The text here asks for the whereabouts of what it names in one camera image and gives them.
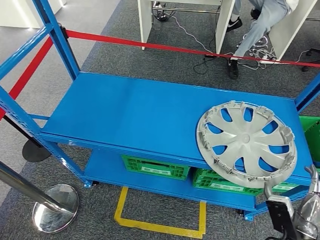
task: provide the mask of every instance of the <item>black stanchion base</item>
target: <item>black stanchion base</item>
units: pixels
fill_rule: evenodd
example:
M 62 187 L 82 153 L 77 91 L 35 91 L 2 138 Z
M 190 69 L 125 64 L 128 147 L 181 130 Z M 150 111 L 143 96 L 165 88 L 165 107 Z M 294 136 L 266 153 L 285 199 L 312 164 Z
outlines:
M 28 162 L 38 163 L 47 159 L 51 155 L 45 147 L 38 147 L 33 142 L 28 140 L 22 149 L 22 156 Z

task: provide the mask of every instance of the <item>lower shelf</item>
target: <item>lower shelf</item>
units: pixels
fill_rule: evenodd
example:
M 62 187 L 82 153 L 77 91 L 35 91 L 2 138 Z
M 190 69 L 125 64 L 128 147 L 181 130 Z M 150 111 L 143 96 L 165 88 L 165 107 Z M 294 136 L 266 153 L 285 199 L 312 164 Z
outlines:
M 119 154 L 104 150 L 94 150 L 85 170 L 85 175 L 88 179 L 102 183 L 205 201 L 234 209 L 254 211 L 256 204 L 254 196 L 193 187 L 192 174 L 189 174 L 186 180 L 177 180 L 127 171 Z

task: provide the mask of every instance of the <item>caster wheel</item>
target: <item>caster wheel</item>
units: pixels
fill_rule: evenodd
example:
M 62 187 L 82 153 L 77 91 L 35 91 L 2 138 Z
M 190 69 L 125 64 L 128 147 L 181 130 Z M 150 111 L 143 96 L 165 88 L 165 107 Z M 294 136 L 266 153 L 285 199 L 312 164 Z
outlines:
M 92 187 L 99 185 L 99 184 L 100 184 L 100 182 L 98 182 L 98 181 L 92 181 Z
M 242 217 L 245 216 L 245 211 L 244 210 L 236 209 L 235 211 L 236 211 L 237 214 L 238 214 L 238 215 L 240 215 Z
M 307 67 L 307 66 L 303 66 L 303 68 L 301 68 L 301 71 L 303 71 L 303 73 L 305 73 L 305 72 L 308 72 L 308 71 L 309 71 L 309 67 Z

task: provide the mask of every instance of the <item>chrome stanchion base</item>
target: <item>chrome stanchion base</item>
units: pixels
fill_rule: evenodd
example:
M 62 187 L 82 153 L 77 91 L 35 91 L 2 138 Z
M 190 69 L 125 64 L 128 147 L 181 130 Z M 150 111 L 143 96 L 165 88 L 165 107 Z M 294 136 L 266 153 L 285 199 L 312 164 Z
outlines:
M 78 212 L 79 197 L 72 186 L 66 184 L 58 184 L 45 192 L 47 195 L 59 202 L 66 209 L 64 211 L 52 211 L 42 204 L 36 202 L 33 208 L 33 223 L 42 232 L 57 233 L 61 231 L 71 223 Z

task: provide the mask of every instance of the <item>white wall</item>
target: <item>white wall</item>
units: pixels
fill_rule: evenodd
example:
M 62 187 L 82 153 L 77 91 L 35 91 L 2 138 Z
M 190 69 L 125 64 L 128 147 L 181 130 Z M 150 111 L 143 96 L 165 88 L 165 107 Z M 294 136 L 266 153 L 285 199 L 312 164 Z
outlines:
M 66 0 L 48 0 L 55 14 Z M 18 28 L 41 28 L 42 21 L 32 0 L 1 0 L 0 26 Z

